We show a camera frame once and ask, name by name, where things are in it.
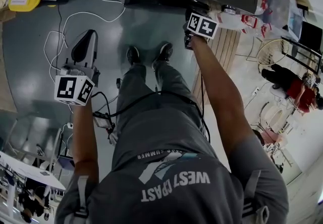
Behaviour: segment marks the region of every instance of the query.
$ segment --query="red shirt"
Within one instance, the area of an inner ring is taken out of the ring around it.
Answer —
[[[292,82],[291,87],[287,90],[287,95],[291,98],[295,99],[298,94],[301,92],[301,86],[303,81],[300,79],[295,79]],[[305,87],[305,91],[299,100],[298,108],[305,113],[309,112],[309,106],[312,104],[313,99],[315,98],[315,93],[308,87]]]

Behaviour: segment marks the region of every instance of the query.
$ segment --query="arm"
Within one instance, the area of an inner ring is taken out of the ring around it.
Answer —
[[[192,37],[192,47],[232,174],[244,189],[253,182],[254,190],[248,190],[247,197],[253,198],[257,207],[268,207],[268,224],[284,223],[289,207],[286,185],[250,128],[237,87],[203,39]]]
[[[302,84],[301,91],[299,92],[299,94],[297,95],[297,97],[295,98],[295,101],[294,101],[294,104],[296,107],[298,107],[299,101],[300,101],[302,95],[304,94],[304,92],[305,92],[305,86],[304,86],[304,84]]]
[[[35,200],[37,200],[39,202],[39,204],[42,207],[45,207],[45,204],[44,204],[43,200],[38,195],[34,194],[34,198],[35,198]]]
[[[91,99],[86,106],[74,107],[73,116],[73,160],[74,175],[55,215],[55,223],[65,223],[65,218],[80,207],[78,181],[80,176],[88,176],[85,198],[90,196],[98,183],[97,147],[93,126]]]
[[[86,106],[74,107],[73,124],[74,174],[89,176],[97,183],[99,172],[91,99]]]
[[[243,102],[236,85],[219,64],[205,40],[193,36],[192,47],[217,119],[224,150],[229,157],[239,143],[253,136],[253,131],[244,115]]]

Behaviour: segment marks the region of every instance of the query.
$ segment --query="logo on shirt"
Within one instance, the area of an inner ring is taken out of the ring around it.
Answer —
[[[147,184],[147,182],[156,176],[160,180],[163,180],[167,171],[174,165],[182,163],[193,158],[198,158],[196,153],[186,153],[178,150],[164,150],[162,153],[169,152],[162,160],[158,162],[152,162],[148,164],[146,169],[142,172],[139,180]],[[139,159],[150,157],[155,155],[155,151],[144,153],[138,156]],[[161,185],[142,190],[141,202],[154,201],[156,199],[162,199],[173,192],[173,190],[179,186],[187,186],[193,184],[210,184],[210,178],[206,172],[195,171],[182,171],[175,174],[172,178],[167,179]]]

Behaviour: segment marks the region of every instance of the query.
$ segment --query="gray t-shirt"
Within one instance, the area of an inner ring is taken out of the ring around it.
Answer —
[[[267,223],[285,223],[286,186],[258,139],[248,138],[228,160],[232,173],[181,111],[143,112],[124,128],[111,173],[98,185],[87,183],[88,218],[91,223],[229,224],[267,206]],[[246,196],[252,176],[255,193]],[[77,180],[72,178],[56,223],[79,207]]]

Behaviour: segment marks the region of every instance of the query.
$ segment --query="black shoe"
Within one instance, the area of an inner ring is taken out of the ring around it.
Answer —
[[[131,65],[141,63],[138,48],[131,45],[127,50],[127,59]]]
[[[172,54],[173,54],[173,45],[171,43],[164,44],[160,49],[160,53],[158,57],[152,62],[152,65],[154,65],[154,63],[157,61],[168,62]]]
[[[279,88],[280,88],[280,86],[278,84],[273,85],[273,89],[279,89]]]

